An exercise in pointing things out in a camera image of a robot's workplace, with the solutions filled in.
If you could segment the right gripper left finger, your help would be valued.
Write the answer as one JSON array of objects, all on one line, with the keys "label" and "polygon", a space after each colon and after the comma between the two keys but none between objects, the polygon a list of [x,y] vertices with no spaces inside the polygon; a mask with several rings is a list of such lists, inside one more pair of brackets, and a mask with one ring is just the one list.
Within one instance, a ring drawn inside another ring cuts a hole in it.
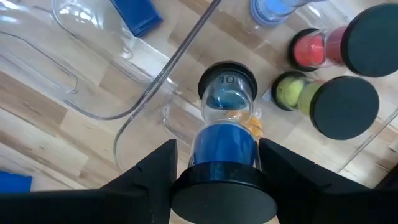
[{"label": "right gripper left finger", "polygon": [[170,139],[99,189],[1,194],[1,223],[168,223],[176,177]]}]

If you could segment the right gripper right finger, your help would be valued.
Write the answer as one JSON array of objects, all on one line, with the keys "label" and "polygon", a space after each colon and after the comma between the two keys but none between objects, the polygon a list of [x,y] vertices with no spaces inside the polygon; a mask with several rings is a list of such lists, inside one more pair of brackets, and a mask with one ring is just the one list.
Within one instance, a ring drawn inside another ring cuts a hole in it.
[{"label": "right gripper right finger", "polygon": [[370,189],[269,139],[259,155],[281,223],[397,224],[397,190]]}]

